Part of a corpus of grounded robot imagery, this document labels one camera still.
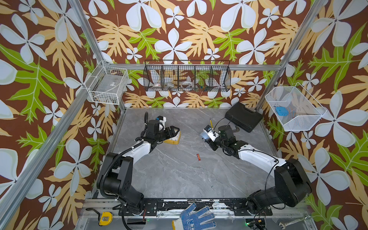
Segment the marble surface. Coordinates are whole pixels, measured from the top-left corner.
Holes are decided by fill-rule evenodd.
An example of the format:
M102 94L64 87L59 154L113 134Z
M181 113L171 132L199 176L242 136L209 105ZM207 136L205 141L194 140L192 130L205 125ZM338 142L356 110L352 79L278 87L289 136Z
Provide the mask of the marble surface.
M178 145L162 143L133 166L132 185L147 198L240 198L265 188L268 172L227 156L222 149L213 151L199 135L209 124L218 122L227 109L127 109L114 152L119 153L134 144L144 129L144 113L149 119L159 115L167 118L166 126L181 130ZM223 119L217 125L226 125ZM248 133L242 129L234 133L261 151L271 154L271 148L260 124ZM267 187L274 186L270 177Z

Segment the wrench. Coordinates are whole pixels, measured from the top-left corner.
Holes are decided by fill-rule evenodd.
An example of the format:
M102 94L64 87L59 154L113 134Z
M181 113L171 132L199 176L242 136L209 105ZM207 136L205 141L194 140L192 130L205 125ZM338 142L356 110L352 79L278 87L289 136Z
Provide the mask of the wrench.
M310 215L305 215L304 217L297 218L295 220L291 220L291 221L286 222L286 223L280 222L279 225L282 226L282 229L285 229L286 226L288 226L288 225L295 224L295 223L303 221L303 220L309 220L310 218L311 218Z

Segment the yellow tape measure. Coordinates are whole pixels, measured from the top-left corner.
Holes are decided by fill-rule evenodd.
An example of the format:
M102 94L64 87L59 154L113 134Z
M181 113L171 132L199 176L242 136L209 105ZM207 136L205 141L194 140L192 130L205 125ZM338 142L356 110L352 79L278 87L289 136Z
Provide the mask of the yellow tape measure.
M103 212L100 219L100 226L109 225L113 221L113 215L111 212Z

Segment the wire basket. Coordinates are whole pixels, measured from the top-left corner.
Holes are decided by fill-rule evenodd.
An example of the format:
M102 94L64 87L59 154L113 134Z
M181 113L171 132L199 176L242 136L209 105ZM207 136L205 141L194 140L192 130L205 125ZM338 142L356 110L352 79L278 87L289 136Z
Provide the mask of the wire basket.
M266 101L285 131L308 131L326 113L327 110L307 90L305 92L309 99L297 86L278 86L266 95Z
M119 104L128 82L126 69L98 65L90 77L94 79L87 91L93 102Z
M150 64L146 60L143 71L145 90L186 92L230 90L230 61L227 64L214 64L214 61L206 63L206 61L191 60L191 62L193 63Z

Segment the floral wallpaper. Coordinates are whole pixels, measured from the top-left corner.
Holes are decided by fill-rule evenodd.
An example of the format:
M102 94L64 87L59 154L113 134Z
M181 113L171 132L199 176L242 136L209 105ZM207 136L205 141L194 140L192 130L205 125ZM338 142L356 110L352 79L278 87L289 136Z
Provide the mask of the floral wallpaper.
M0 0L0 205L96 65L66 0ZM73 229L119 109L86 101L8 230Z
M310 131L285 132L263 106L275 146L298 159L312 182L306 201L321 230L368 229L367 14L367 1L328 1L279 79L280 86L300 83L327 110Z
M88 0L81 4L107 62L230 60L258 65L280 63L312 2ZM126 107L230 107L238 101L254 107L274 71L232 71L231 91L218 93L146 92L143 71L129 73L123 95Z

